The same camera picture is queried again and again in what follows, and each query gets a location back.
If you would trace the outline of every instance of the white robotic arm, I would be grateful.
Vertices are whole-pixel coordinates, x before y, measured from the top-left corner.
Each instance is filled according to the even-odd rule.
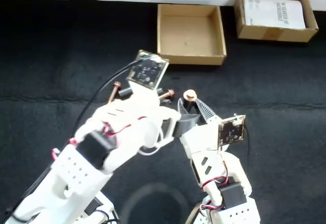
[[[208,196],[194,208],[186,223],[260,223],[255,201],[249,197],[252,188],[241,163],[233,154],[225,152],[228,143],[243,139],[245,116],[222,120],[202,101],[195,101],[207,124],[193,127],[180,140],[198,185]]]
[[[112,202],[101,189],[113,172],[137,153],[151,155],[180,136],[198,185],[208,193],[188,223],[260,222],[255,201],[249,197],[251,185],[238,158],[219,150],[217,128],[224,120],[214,116],[208,124],[193,127],[196,115],[189,115],[189,119],[173,109],[159,106],[156,88],[167,64],[157,55],[150,55],[146,60],[151,61],[150,66],[141,64],[140,71],[130,72],[128,81],[133,95],[98,108],[58,156],[54,151],[51,170],[19,204],[6,224],[119,223]],[[152,67],[152,61],[158,65]],[[153,77],[157,69],[161,72]],[[221,188],[230,187],[231,178],[240,185],[244,202],[227,208],[226,191]],[[246,217],[238,218],[245,216],[245,209],[248,209]]]

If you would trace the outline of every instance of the cardboard box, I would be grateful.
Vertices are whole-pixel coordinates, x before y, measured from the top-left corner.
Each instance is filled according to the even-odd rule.
[[[221,65],[226,47],[220,8],[159,4],[157,52],[170,64]]]
[[[309,0],[297,1],[300,1],[303,7],[306,25],[305,29],[246,25],[243,0],[236,0],[234,11],[238,38],[286,42],[309,42],[309,40],[318,32],[318,25],[312,12]]]

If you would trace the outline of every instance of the mounting hole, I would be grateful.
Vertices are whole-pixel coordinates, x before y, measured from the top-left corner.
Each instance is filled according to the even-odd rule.
[[[208,158],[207,157],[204,157],[203,158],[203,161],[202,161],[202,165],[206,164],[207,160],[208,160]]]

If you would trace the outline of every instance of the bolt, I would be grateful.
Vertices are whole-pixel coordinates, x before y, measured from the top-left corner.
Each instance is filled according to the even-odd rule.
[[[160,99],[161,98],[169,98],[169,97],[173,98],[173,96],[174,96],[174,90],[173,89],[168,89],[168,91],[166,93],[160,95],[159,98]]]
[[[183,97],[185,100],[192,102],[195,101],[197,99],[197,94],[194,90],[187,90],[183,93]]]
[[[110,98],[108,99],[107,103],[111,103],[114,100],[114,97],[116,96],[117,91],[120,89],[121,89],[121,83],[118,81],[115,81],[113,90],[111,92]]]

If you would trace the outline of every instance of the black carpet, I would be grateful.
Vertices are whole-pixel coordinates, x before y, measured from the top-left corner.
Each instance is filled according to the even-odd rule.
[[[157,6],[0,0],[0,11],[4,211],[51,162],[50,150],[65,142],[95,89],[139,49],[156,51]],[[320,32],[309,44],[246,41],[236,37],[233,9],[223,7],[223,66],[170,66],[161,82],[177,97],[195,89],[221,117],[248,115],[249,180],[261,223],[324,222],[326,13],[315,15]],[[99,96],[88,115],[110,92]],[[246,147],[239,143],[229,151],[244,164]],[[141,208],[128,214],[125,206],[144,188],[151,190],[139,200]],[[125,217],[122,223],[127,215],[128,223],[180,223],[204,196],[179,141],[125,163],[104,192]],[[146,212],[148,219],[141,216]]]

